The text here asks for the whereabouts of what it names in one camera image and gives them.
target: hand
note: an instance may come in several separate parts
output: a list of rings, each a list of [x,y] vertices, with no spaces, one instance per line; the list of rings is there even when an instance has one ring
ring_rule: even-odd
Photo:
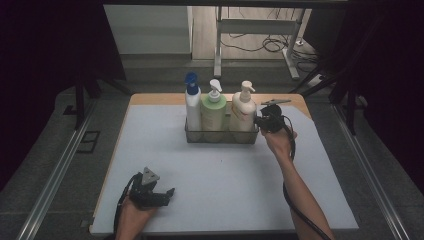
[[[146,223],[156,211],[157,208],[140,210],[128,196],[125,197],[122,203],[116,239],[133,240],[143,230]]]
[[[284,129],[276,133],[266,132],[261,129],[262,136],[265,137],[266,143],[268,144],[269,149],[274,153],[277,160],[280,162],[281,160],[291,160],[290,152],[291,145],[289,140],[289,135]],[[294,138],[297,137],[297,133],[293,131]]]

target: wall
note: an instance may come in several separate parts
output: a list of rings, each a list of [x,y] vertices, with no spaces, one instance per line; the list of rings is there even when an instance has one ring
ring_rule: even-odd
[[[191,6],[104,8],[120,54],[191,53]]]

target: green bottle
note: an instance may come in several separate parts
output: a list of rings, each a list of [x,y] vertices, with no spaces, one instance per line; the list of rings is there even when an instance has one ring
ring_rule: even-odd
[[[205,139],[208,142],[219,142],[224,136],[224,119],[227,106],[227,99],[219,92],[222,91],[218,80],[210,81],[212,91],[208,95],[202,96],[202,105],[200,107],[202,130],[215,131],[205,133]]]

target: table surface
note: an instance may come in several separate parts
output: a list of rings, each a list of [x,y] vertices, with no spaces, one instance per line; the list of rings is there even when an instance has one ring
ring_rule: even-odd
[[[119,195],[134,171],[145,166],[161,176],[155,192],[176,188],[170,205],[161,208],[144,229],[147,234],[294,231],[282,193],[282,175],[263,137],[258,136],[254,145],[188,144],[183,130],[184,96],[133,95],[90,232],[112,231]],[[330,227],[357,229],[303,97],[252,94],[252,99],[256,103],[291,100],[280,106],[299,133],[295,160],[299,173]]]

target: pump bottle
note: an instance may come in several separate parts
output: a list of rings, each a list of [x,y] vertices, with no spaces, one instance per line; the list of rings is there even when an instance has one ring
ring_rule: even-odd
[[[225,111],[227,106],[227,99],[221,95],[221,84],[218,80],[212,79],[210,81],[212,91],[202,97],[201,119],[203,131],[220,131],[204,133],[204,137],[208,142],[219,142],[224,130]]]
[[[250,81],[243,81],[241,92],[233,95],[229,130],[234,132],[251,132],[254,127],[256,104],[251,99],[250,91],[255,92]],[[234,133],[237,142],[248,142],[249,134]]]
[[[200,88],[197,85],[197,75],[189,72],[185,78],[187,89],[185,91],[185,103],[187,111],[187,137],[191,141],[198,141],[202,135],[201,119],[200,119]]]

